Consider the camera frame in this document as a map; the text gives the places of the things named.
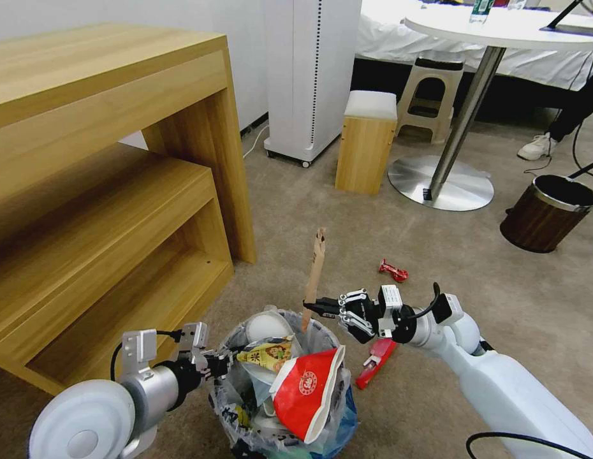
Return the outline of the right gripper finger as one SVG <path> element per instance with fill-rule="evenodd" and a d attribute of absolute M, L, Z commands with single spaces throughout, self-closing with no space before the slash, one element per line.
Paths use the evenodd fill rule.
<path fill-rule="evenodd" d="M 316 312 L 321 317 L 333 318 L 360 344 L 370 342 L 375 336 L 370 322 L 345 308 L 322 308 Z"/>
<path fill-rule="evenodd" d="M 322 297 L 308 302 L 303 306 L 313 312 L 339 312 L 341 309 L 355 310 L 357 307 L 371 305 L 371 299 L 366 289 L 359 289 L 340 294 L 338 298 Z"/>

